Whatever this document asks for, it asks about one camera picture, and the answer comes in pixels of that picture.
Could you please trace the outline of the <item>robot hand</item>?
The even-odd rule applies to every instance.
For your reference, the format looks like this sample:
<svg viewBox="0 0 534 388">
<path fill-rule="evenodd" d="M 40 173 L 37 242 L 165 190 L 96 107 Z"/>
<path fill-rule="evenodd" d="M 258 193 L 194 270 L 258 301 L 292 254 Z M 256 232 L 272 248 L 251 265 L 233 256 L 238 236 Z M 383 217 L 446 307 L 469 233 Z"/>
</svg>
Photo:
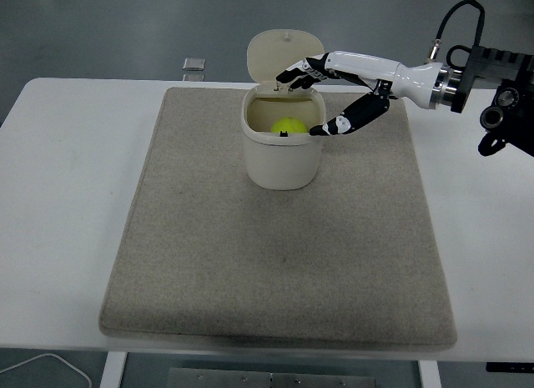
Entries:
<svg viewBox="0 0 534 388">
<path fill-rule="evenodd" d="M 379 118 L 390 98 L 408 98 L 420 108 L 435 108 L 441 99 L 441 63 L 409 68 L 402 63 L 359 53 L 334 51 L 304 58 L 276 77 L 290 88 L 310 88 L 328 78 L 366 86 L 370 92 L 339 115 L 310 129 L 311 136 L 352 134 Z"/>
</svg>

